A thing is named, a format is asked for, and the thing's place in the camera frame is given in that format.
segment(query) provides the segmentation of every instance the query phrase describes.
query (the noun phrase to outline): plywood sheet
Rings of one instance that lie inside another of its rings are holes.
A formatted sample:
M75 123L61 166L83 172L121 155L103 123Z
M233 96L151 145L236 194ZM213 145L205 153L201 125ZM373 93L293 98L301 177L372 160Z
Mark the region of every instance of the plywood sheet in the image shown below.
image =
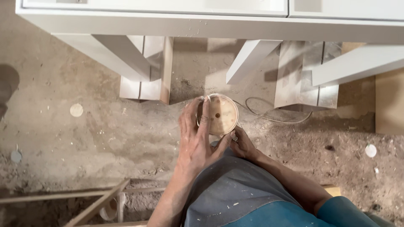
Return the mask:
M376 133L404 135L404 68L376 75Z

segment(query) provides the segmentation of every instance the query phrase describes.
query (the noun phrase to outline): hand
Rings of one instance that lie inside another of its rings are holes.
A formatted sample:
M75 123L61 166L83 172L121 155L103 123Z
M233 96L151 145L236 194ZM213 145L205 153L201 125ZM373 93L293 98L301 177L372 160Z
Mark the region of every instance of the hand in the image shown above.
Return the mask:
M255 161L261 155L264 155L261 151L254 147L250 138L247 136L246 132L244 132L242 128L236 126L234 130L236 131L238 140L237 142L232 140L230 143L230 148L233 150L235 155L237 155L237 157Z
M196 124L196 112L198 105L203 102L202 117L199 127ZM210 98L208 96L195 98L187 104L179 117L181 141L179 155L175 170L186 177L195 178L200 171L218 160L231 141L231 134L226 134L218 142L216 147L209 143L210 129Z

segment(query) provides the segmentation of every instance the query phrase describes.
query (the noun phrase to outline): teal shirt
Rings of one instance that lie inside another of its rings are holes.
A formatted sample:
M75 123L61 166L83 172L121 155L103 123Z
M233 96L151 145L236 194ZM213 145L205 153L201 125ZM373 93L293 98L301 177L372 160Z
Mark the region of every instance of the teal shirt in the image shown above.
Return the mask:
M268 203L225 227L379 227L347 198L333 197L317 217L285 201Z

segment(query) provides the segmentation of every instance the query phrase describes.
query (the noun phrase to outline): person's left hand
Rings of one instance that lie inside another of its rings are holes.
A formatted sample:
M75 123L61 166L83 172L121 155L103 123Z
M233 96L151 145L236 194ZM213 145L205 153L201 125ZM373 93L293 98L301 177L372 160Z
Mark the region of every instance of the person's left hand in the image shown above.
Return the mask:
M199 127L196 124L198 105L203 103L203 111ZM176 169L187 177L195 178L200 171L218 160L229 146L231 136L235 132L226 134L216 147L209 143L210 129L210 98L208 96L195 98L187 104L179 117L181 141Z

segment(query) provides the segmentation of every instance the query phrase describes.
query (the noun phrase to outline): person's right hand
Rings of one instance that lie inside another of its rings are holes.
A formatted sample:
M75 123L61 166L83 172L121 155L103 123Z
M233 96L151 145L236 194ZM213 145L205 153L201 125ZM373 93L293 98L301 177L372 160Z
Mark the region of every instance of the person's right hand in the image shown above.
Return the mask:
M239 158L245 158L250 161L257 160L261 155L264 155L261 151L254 147L250 138L247 136L246 132L239 126L234 128L236 131L236 136L238 137L237 142L231 140L230 148L233 150L234 154Z

